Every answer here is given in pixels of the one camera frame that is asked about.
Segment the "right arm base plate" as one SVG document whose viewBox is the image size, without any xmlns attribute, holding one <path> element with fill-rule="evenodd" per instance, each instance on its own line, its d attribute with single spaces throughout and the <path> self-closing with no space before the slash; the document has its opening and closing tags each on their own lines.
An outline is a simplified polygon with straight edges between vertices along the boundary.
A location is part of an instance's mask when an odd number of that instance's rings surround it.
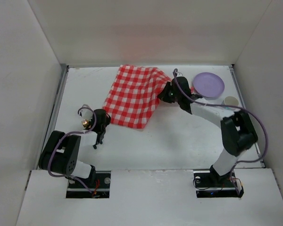
<svg viewBox="0 0 283 226">
<path fill-rule="evenodd" d="M 226 175 L 219 181 L 213 179 L 209 170 L 193 172 L 193 186 L 197 198 L 242 198 L 244 188 L 239 178 Z"/>
</svg>

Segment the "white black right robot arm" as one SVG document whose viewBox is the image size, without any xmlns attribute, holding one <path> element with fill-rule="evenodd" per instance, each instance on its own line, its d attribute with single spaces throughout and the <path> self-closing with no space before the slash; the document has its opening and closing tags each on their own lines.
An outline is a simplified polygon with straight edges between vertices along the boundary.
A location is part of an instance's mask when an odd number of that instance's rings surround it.
<svg viewBox="0 0 283 226">
<path fill-rule="evenodd" d="M 223 150 L 210 167 L 210 179 L 219 182 L 228 177 L 239 157 L 258 140 L 249 114 L 214 105 L 198 94 L 191 93 L 185 77 L 168 81 L 158 98 L 166 103 L 177 102 L 189 114 L 199 116 L 221 129 Z"/>
</svg>

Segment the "lilac plastic plate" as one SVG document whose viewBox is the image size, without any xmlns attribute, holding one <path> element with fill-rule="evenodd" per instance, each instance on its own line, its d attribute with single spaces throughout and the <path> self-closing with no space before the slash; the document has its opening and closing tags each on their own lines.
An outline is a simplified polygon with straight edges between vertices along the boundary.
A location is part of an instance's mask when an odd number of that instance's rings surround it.
<svg viewBox="0 0 283 226">
<path fill-rule="evenodd" d="M 218 98 L 225 89 L 223 80 L 218 75 L 209 72 L 197 74 L 192 85 L 198 94 L 208 98 Z"/>
</svg>

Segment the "light blue mug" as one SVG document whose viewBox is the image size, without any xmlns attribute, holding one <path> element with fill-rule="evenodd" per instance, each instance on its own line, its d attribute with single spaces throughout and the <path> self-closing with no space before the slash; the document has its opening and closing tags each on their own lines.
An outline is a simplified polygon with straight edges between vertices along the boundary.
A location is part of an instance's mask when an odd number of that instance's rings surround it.
<svg viewBox="0 0 283 226">
<path fill-rule="evenodd" d="M 238 106 L 239 100 L 233 96 L 227 96 L 222 101 L 222 105 L 231 105 L 231 106 Z"/>
</svg>

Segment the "red white checkered cloth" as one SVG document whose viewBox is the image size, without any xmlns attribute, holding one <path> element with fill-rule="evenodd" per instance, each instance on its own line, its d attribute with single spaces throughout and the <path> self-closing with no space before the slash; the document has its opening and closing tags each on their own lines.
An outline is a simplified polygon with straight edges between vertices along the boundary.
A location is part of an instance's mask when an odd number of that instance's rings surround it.
<svg viewBox="0 0 283 226">
<path fill-rule="evenodd" d="M 102 108 L 111 123 L 143 129 L 159 105 L 159 93 L 170 81 L 157 67 L 121 65 Z"/>
</svg>

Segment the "gold fork green handle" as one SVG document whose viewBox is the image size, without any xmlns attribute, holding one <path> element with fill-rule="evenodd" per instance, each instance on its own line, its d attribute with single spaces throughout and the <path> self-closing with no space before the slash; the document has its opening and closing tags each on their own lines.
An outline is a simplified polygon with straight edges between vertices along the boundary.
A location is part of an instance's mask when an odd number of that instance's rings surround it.
<svg viewBox="0 0 283 226">
<path fill-rule="evenodd" d="M 86 119 L 82 120 L 82 125 L 84 128 L 87 128 L 89 126 L 89 121 Z"/>
</svg>

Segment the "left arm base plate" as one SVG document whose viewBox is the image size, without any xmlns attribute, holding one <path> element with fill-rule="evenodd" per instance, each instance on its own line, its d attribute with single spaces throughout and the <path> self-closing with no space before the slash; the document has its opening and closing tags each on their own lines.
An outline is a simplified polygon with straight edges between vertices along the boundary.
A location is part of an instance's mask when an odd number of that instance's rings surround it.
<svg viewBox="0 0 283 226">
<path fill-rule="evenodd" d="M 111 171 L 97 171 L 94 179 L 80 179 L 87 187 L 77 180 L 69 180 L 66 198 L 68 199 L 107 199 L 110 195 Z"/>
</svg>

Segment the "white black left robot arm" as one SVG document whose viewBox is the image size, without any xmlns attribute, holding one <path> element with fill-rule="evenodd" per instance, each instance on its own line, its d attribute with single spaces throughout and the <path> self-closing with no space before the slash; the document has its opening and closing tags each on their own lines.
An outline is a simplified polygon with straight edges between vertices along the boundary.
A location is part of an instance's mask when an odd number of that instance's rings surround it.
<svg viewBox="0 0 283 226">
<path fill-rule="evenodd" d="M 104 109 L 91 110 L 87 106 L 78 110 L 80 116 L 83 113 L 90 116 L 83 120 L 83 130 L 68 133 L 55 130 L 51 133 L 40 155 L 38 166 L 53 177 L 66 177 L 82 182 L 87 187 L 95 184 L 96 169 L 78 160 L 79 151 L 95 150 L 103 143 L 111 117 Z"/>
</svg>

